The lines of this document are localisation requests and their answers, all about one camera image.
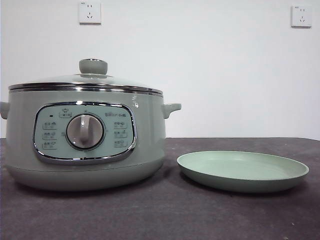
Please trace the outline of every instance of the plate rim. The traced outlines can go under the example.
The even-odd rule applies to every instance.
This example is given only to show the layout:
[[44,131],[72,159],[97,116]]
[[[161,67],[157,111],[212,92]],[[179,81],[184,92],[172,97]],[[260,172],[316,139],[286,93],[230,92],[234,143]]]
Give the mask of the plate rim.
[[[191,168],[188,168],[184,165],[182,165],[180,163],[180,159],[182,157],[185,157],[187,155],[193,155],[193,154],[199,154],[199,153],[246,153],[246,154],[256,154],[256,155],[267,155],[267,156],[271,156],[271,157],[277,157],[277,158],[282,158],[282,159],[287,159],[287,160],[290,160],[292,162],[296,162],[302,166],[305,167],[305,171],[302,173],[302,174],[299,174],[299,175],[296,175],[294,177],[286,177],[286,178],[273,178],[273,179],[252,179],[252,178],[239,178],[239,177],[229,177],[229,176],[221,176],[221,175],[215,175],[215,174],[208,174],[208,173],[204,173],[204,172],[201,172],[201,171],[197,171],[197,170],[194,170],[194,169],[191,169]],[[211,176],[211,177],[219,177],[219,178],[224,178],[224,179],[232,179],[232,180],[242,180],[242,181],[281,181],[281,180],[292,180],[292,179],[297,179],[297,178],[300,178],[300,177],[303,177],[305,175],[307,175],[310,171],[309,167],[307,165],[305,165],[304,163],[300,162],[300,161],[297,161],[297,160],[294,160],[294,159],[291,159],[291,158],[288,158],[288,157],[284,157],[284,156],[277,156],[277,155],[272,155],[272,154],[266,154],[266,153],[260,153],[260,152],[251,152],[251,151],[224,151],[224,150],[217,150],[217,151],[214,151],[214,150],[208,150],[208,151],[195,151],[195,152],[189,152],[189,153],[185,153],[183,155],[180,155],[177,159],[176,159],[178,165],[182,168],[185,168],[187,170],[190,170],[190,171],[193,171],[195,173],[198,173],[198,174],[202,174],[202,175],[207,175],[207,176]]]

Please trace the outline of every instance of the plate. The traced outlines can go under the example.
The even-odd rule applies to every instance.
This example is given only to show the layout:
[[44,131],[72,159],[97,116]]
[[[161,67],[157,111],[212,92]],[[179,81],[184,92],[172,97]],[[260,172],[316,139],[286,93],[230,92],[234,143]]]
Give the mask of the plate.
[[199,151],[178,157],[182,172],[217,189],[272,193],[298,185],[309,168],[296,160],[244,151]]

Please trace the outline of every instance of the side handle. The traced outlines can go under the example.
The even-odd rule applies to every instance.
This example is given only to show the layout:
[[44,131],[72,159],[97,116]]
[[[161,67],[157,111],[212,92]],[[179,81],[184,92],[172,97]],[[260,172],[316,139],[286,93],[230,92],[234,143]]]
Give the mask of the side handle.
[[10,105],[8,102],[4,102],[4,101],[0,102],[0,113],[3,119],[8,118],[9,106]]
[[170,113],[172,113],[174,111],[178,111],[180,109],[181,109],[180,103],[171,103],[171,104],[162,105],[162,112],[163,112],[164,119],[169,118]]

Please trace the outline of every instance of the chrome trim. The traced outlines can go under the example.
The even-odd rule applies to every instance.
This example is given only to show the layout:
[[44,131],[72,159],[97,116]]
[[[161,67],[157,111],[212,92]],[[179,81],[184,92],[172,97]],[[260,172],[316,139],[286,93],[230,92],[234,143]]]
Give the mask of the chrome trim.
[[9,90],[22,90],[25,91],[59,91],[61,88],[66,91],[75,88],[86,89],[86,91],[95,91],[94,89],[100,89],[103,91],[107,90],[125,90],[125,91],[134,91],[134,92],[146,92],[163,95],[161,90],[141,87],[141,86],[129,86],[129,85],[120,85],[120,84],[106,84],[106,83],[84,83],[84,82],[41,82],[41,83],[22,83],[14,84],[9,86]]
[[[104,107],[118,107],[118,108],[124,108],[130,113],[130,118],[131,118],[131,124],[133,128],[133,140],[131,145],[123,152],[120,152],[116,155],[111,155],[111,156],[101,156],[101,157],[81,157],[81,158],[59,158],[59,157],[54,157],[54,156],[49,156],[44,153],[42,153],[38,148],[35,143],[35,133],[36,133],[36,126],[37,126],[37,120],[38,120],[38,115],[40,111],[44,108],[47,107],[52,107],[52,106],[65,106],[65,105],[97,105],[101,106],[103,104]],[[136,121],[134,117],[134,113],[131,111],[131,109],[124,105],[124,104],[117,104],[117,103],[109,103],[109,102],[100,102],[100,101],[83,101],[81,104],[79,104],[78,101],[75,102],[53,102],[53,103],[48,103],[41,107],[36,115],[35,115],[35,120],[34,120],[34,127],[33,127],[33,137],[32,137],[32,143],[34,146],[34,150],[39,154],[40,160],[48,163],[48,164],[60,164],[60,165],[93,165],[93,164],[105,164],[105,163],[110,163],[110,162],[115,162],[119,160],[123,160],[127,158],[135,149],[137,145],[138,137],[137,137],[137,128],[136,128]]]
[[126,93],[126,94],[143,94],[164,97],[162,93],[141,91],[141,90],[125,90],[116,88],[92,88],[92,87],[40,87],[40,88],[21,88],[10,90],[9,93],[19,92],[38,92],[38,91],[76,91],[76,92],[103,92],[103,93]]

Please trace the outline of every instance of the rotary knob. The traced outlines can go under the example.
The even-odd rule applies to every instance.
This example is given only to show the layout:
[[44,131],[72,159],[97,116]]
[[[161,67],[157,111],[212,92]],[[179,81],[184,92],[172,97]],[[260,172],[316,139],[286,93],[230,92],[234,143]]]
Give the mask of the rotary knob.
[[80,149],[90,149],[97,145],[103,135],[104,128],[99,119],[90,114],[74,117],[66,129],[70,143]]

